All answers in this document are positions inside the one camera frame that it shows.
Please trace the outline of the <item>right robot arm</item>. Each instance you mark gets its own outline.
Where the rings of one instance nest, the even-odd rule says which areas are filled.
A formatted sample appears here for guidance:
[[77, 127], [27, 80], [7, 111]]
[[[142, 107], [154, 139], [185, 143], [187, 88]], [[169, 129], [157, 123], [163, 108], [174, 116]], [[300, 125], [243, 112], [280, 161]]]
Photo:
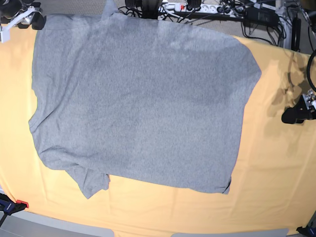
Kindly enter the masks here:
[[0, 1], [0, 24], [8, 25], [22, 13], [26, 13], [30, 7], [33, 11], [22, 17], [13, 26], [19, 29], [27, 29], [30, 26], [33, 30], [42, 30], [46, 24], [46, 16], [42, 14], [41, 3], [35, 0], [1, 0]]

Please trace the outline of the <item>black robot base post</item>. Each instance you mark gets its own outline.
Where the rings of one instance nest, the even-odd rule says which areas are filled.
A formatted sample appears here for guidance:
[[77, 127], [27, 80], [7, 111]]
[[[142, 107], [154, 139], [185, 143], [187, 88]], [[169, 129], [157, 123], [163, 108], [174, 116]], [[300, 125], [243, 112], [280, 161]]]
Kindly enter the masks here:
[[157, 20], [162, 0], [138, 0], [137, 3], [141, 7], [143, 19]]

